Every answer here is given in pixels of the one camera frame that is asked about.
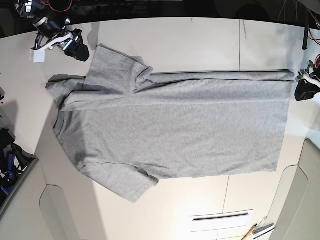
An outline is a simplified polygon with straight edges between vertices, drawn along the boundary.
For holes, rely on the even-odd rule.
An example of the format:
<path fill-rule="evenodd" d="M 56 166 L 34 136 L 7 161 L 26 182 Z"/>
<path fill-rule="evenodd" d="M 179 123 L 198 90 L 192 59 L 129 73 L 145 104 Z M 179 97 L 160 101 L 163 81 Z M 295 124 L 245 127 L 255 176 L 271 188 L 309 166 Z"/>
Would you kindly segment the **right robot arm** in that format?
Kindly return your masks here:
<path fill-rule="evenodd" d="M 69 27 L 68 16 L 58 16 L 48 0 L 18 0 L 15 9 L 21 18 L 32 20 L 37 30 L 34 46 L 30 49 L 30 60 L 43 63 L 46 50 L 57 47 L 68 57 L 86 62 L 90 53 L 83 42 L 82 30 Z"/>

